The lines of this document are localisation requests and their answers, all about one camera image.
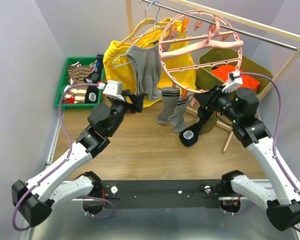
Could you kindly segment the pink clothes peg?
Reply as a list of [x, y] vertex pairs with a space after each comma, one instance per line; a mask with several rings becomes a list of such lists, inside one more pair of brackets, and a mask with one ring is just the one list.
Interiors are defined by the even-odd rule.
[[197, 100], [196, 100], [195, 98], [193, 98], [193, 99], [191, 100], [190, 105], [191, 105], [191, 106], [194, 106], [196, 103], [197, 103]]

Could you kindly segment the metal hanging rail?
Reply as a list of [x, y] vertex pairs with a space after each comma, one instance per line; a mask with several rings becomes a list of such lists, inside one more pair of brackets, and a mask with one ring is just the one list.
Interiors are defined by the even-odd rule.
[[[212, 22], [211, 20], [208, 20], [208, 19], [196, 16], [196, 15], [190, 14], [190, 13], [185, 12], [185, 11], [181, 11], [181, 10], [176, 9], [176, 8], [169, 7], [167, 5], [158, 3], [156, 1], [139, 0], [138, 4], [140, 2], [147, 3], [150, 6], [154, 5], [158, 8], [162, 8], [162, 9], [168, 10], [170, 12], [174, 12], [176, 14], [181, 14], [182, 16], [185, 16], [185, 17], [193, 18], [193, 19], [196, 19], [196, 20], [203, 21], [205, 23], [215, 25], [215, 23]], [[269, 38], [266, 38], [266, 37], [263, 37], [263, 36], [259, 36], [259, 35], [256, 35], [256, 34], [253, 34], [253, 33], [247, 32], [247, 31], [243, 31], [241, 29], [233, 28], [233, 27], [230, 27], [230, 26], [222, 25], [222, 24], [220, 25], [220, 27], [224, 28], [224, 29], [227, 29], [227, 30], [230, 30], [230, 31], [233, 31], [235, 33], [238, 33], [238, 34], [241, 34], [241, 35], [244, 35], [244, 36], [247, 36], [247, 37], [251, 37], [251, 38], [254, 38], [254, 39], [257, 39], [257, 40], [260, 40], [260, 41], [263, 41], [263, 42], [266, 42], [266, 43], [269, 43], [269, 44], [272, 44], [272, 45], [275, 45], [275, 46], [278, 46], [278, 47], [282, 47], [282, 48], [285, 48], [285, 49], [288, 49], [288, 50], [292, 50], [292, 51], [295, 51], [295, 52], [299, 49], [298, 47], [288, 45], [286, 43], [282, 43], [282, 42], [279, 42], [279, 41], [276, 41], [276, 40], [272, 40], [272, 39], [269, 39]]]

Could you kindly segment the wooden clothes hanger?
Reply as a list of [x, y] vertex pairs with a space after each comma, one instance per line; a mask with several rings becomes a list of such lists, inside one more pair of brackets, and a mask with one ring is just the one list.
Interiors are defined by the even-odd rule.
[[127, 42], [134, 42], [137, 39], [137, 33], [146, 26], [152, 26], [152, 28], [155, 29], [157, 26], [164, 27], [168, 24], [166, 21], [158, 21], [157, 17], [147, 17], [147, 9], [150, 6], [150, 4], [148, 4], [144, 9], [144, 18], [134, 27], [132, 1], [126, 0], [125, 6], [128, 17], [129, 35], [117, 44], [118, 48], [122, 47]]

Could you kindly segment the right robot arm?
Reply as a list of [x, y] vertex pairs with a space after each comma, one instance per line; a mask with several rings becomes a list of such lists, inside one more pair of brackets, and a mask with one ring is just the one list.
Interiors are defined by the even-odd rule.
[[300, 223], [300, 182], [293, 175], [281, 154], [273, 146], [274, 140], [266, 125], [256, 118], [259, 100], [246, 87], [239, 88], [234, 97], [215, 85], [205, 93], [197, 93], [201, 115], [219, 112], [232, 122], [235, 137], [258, 161], [272, 189], [255, 183], [238, 170], [222, 176], [220, 191], [231, 196], [240, 194], [263, 209], [270, 223], [279, 231]]

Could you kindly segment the olive green plastic bin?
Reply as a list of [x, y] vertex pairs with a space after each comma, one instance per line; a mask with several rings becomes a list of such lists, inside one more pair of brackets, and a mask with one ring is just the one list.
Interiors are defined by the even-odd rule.
[[[237, 56], [238, 53], [233, 49], [212, 48], [208, 50], [206, 53], [204, 53], [203, 55], [201, 55], [198, 58], [197, 63], [200, 65], [200, 64], [210, 63], [210, 62], [225, 61], [228, 59], [236, 58]], [[236, 62], [222, 63], [216, 66], [220, 67], [221, 65], [232, 65], [235, 67], [237, 63]], [[215, 66], [203, 67], [196, 70], [195, 84], [199, 89], [210, 90], [215, 85], [222, 85], [225, 83], [225, 81], [222, 81], [221, 79], [219, 79], [218, 77], [216, 77], [211, 73], [213, 67]], [[269, 78], [273, 77], [273, 74], [270, 71], [268, 71], [266, 68], [258, 65], [257, 63], [255, 63], [254, 61], [250, 60], [245, 56], [242, 57], [239, 71], [262, 74], [268, 76]], [[259, 76], [251, 76], [251, 77], [255, 78], [260, 82], [260, 87], [256, 92], [256, 94], [260, 94], [262, 90], [268, 85], [269, 81]]]

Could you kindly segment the yellow shorts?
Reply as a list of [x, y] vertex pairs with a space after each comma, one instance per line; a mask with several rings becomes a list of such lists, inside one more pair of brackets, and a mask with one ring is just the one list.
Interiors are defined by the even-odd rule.
[[[176, 33], [176, 37], [187, 37], [186, 31], [183, 33]], [[123, 90], [130, 90], [134, 94], [137, 94], [136, 90], [136, 77], [132, 66], [132, 61], [127, 57], [126, 52], [132, 45], [130, 43], [124, 43], [123, 46], [117, 47], [120, 41], [113, 40], [104, 54], [103, 64], [105, 68], [106, 80], [115, 80], [122, 82]], [[166, 61], [168, 68], [191, 66], [194, 64], [191, 54], [183, 55]], [[176, 72], [172, 74], [176, 77], [180, 83], [185, 84], [191, 88], [195, 88], [196, 72], [195, 70], [188, 70], [183, 72]], [[167, 76], [164, 70], [162, 70], [161, 77], [158, 83], [158, 88], [161, 90], [164, 87], [172, 87], [172, 81]], [[143, 107], [148, 108], [159, 100], [153, 102], [146, 99], [143, 100]]]

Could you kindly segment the brown striped sock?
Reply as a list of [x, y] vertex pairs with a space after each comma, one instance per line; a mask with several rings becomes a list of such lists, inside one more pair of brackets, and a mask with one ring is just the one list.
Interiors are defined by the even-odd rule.
[[[67, 66], [67, 81], [70, 86], [85, 84], [85, 78], [91, 73], [91, 68], [80, 62]], [[65, 104], [84, 104], [86, 100], [87, 86], [79, 86], [67, 92], [63, 98]]]

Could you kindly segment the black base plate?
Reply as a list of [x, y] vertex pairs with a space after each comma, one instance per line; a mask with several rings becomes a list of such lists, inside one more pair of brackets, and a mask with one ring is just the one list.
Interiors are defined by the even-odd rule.
[[104, 180], [102, 187], [117, 209], [218, 208], [229, 196], [219, 179]]

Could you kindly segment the pink round clip hanger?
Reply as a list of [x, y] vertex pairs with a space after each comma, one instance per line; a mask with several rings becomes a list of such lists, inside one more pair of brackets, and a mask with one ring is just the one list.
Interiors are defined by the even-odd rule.
[[[210, 24], [207, 33], [199, 36], [188, 36], [179, 38], [176, 36], [176, 33], [184, 33], [187, 29], [187, 26], [190, 21], [190, 17], [182, 16], [181, 14], [173, 17], [165, 26], [162, 31], [162, 34], [158, 42], [158, 53], [160, 58], [160, 63], [162, 69], [166, 75], [170, 78], [172, 82], [172, 87], [178, 88], [180, 94], [185, 98], [188, 93], [190, 94], [200, 94], [205, 93], [204, 89], [197, 89], [190, 86], [187, 86], [181, 83], [175, 76], [174, 73], [181, 73], [184, 71], [198, 70], [205, 67], [213, 67], [220, 65], [222, 63], [236, 63], [234, 71], [240, 71], [242, 58], [243, 58], [243, 45], [244, 42], [240, 40], [238, 34], [234, 31], [221, 31], [221, 25], [229, 26], [229, 22], [224, 18], [204, 12], [202, 10], [189, 10], [187, 13], [190, 13], [195, 16], [208, 16], [212, 18], [214, 24]], [[193, 52], [203, 50], [203, 49], [232, 49], [236, 50], [237, 57], [230, 58], [225, 61], [215, 61], [203, 64], [193, 64], [189, 66], [179, 66], [169, 68], [167, 67], [167, 60], [178, 58], [184, 55], [189, 55]]]

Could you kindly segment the grey tank top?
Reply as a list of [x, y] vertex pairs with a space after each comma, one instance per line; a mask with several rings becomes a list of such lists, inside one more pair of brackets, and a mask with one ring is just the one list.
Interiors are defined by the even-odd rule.
[[159, 45], [143, 48], [131, 45], [126, 56], [132, 61], [136, 80], [136, 93], [145, 94], [151, 102], [159, 100], [162, 92], [158, 84], [162, 75], [162, 65], [159, 58]]

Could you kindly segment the green plastic tray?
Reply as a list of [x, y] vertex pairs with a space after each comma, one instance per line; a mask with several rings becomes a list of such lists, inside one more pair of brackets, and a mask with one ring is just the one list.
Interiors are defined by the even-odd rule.
[[102, 91], [95, 86], [88, 86], [87, 93], [85, 95], [85, 103], [64, 103], [64, 97], [70, 90], [68, 83], [68, 73], [67, 66], [73, 65], [80, 62], [82, 66], [87, 66], [91, 68], [91, 73], [84, 79], [85, 83], [99, 83], [105, 80], [105, 71], [103, 65], [103, 56], [80, 56], [80, 57], [69, 57], [66, 59], [61, 78], [59, 81], [59, 86], [57, 89], [54, 105], [58, 107], [62, 104], [64, 110], [79, 110], [79, 109], [91, 109], [97, 104], [101, 103]]

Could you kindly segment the orange cloth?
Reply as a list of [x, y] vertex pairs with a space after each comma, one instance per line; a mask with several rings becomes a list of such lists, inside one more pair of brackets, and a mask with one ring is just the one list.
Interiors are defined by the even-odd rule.
[[[214, 66], [210, 71], [214, 76], [218, 77], [223, 82], [228, 80], [229, 73], [233, 72], [236, 68], [233, 65], [224, 64], [221, 66]], [[242, 85], [239, 88], [249, 88], [254, 90], [254, 92], [258, 91], [260, 87], [260, 82], [253, 78], [250, 75], [243, 75], [242, 77]]]

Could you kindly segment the olive striped sock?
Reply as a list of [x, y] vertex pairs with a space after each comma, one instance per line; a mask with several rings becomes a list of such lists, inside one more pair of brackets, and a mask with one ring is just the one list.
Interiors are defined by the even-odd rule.
[[207, 122], [203, 124], [200, 134], [204, 135], [204, 134], [211, 132], [213, 130], [214, 126], [216, 125], [216, 122], [217, 122], [217, 117], [216, 117], [215, 112], [213, 112], [211, 114], [211, 116], [209, 117], [209, 119], [207, 120]]

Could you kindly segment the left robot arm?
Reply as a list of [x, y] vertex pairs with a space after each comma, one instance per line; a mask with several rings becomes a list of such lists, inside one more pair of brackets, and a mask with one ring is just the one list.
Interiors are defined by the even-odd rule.
[[97, 104], [91, 109], [88, 126], [69, 143], [68, 150], [60, 158], [26, 182], [17, 180], [12, 185], [13, 218], [20, 213], [33, 228], [43, 223], [58, 204], [100, 194], [101, 179], [94, 173], [84, 173], [67, 184], [63, 181], [110, 144], [109, 138], [119, 128], [125, 114], [143, 110], [144, 93], [123, 90], [108, 97], [111, 105]]

